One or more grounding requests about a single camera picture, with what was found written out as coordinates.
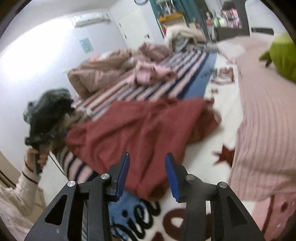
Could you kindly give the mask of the person's left hand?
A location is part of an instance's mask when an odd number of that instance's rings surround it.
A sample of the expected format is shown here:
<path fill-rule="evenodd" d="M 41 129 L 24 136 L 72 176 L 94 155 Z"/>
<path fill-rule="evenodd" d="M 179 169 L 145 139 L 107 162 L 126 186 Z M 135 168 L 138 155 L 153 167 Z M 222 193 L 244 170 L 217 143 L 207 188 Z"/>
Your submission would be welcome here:
<path fill-rule="evenodd" d="M 25 157 L 25 164 L 27 168 L 34 172 L 36 163 L 38 163 L 41 167 L 45 166 L 48 160 L 49 152 L 49 148 L 46 148 L 43 154 L 40 154 L 39 151 L 34 148 L 27 149 Z"/>

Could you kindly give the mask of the person's left forearm white sleeve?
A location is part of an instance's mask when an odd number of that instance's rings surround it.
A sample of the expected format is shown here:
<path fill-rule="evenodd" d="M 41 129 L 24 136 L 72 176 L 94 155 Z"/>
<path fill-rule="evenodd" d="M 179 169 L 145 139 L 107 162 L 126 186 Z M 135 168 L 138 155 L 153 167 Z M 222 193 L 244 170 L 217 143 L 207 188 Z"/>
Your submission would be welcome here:
<path fill-rule="evenodd" d="M 15 188 L 1 187 L 1 219 L 16 240 L 24 240 L 33 226 L 28 216 L 34 210 L 40 179 L 24 165 Z"/>

